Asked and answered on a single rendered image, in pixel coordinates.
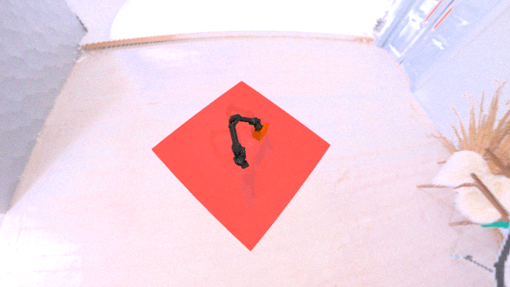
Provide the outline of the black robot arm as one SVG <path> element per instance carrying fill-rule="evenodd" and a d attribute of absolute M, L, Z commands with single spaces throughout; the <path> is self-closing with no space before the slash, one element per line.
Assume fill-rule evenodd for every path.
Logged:
<path fill-rule="evenodd" d="M 238 136 L 236 133 L 236 125 L 239 121 L 248 122 L 249 125 L 254 125 L 255 130 L 261 130 L 263 125 L 260 123 L 261 120 L 257 117 L 243 117 L 240 114 L 234 114 L 230 116 L 228 120 L 228 128 L 230 130 L 230 135 L 232 138 L 232 152 L 234 157 L 232 158 L 234 163 L 237 166 L 244 165 L 244 157 L 246 156 L 246 148 L 242 147 L 240 142 L 238 141 Z M 233 123 L 232 123 L 233 122 Z M 239 154 L 236 154 L 239 153 Z"/>

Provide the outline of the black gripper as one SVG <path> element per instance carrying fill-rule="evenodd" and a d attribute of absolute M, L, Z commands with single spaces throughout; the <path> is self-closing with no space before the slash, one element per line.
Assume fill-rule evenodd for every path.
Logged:
<path fill-rule="evenodd" d="M 246 156 L 245 156 L 244 158 L 246 159 Z M 248 167 L 249 167 L 248 162 L 247 162 L 245 159 L 244 159 L 244 165 L 243 165 L 243 166 L 241 166 L 241 167 L 242 167 L 242 169 L 245 169 L 245 168 L 248 168 Z"/>

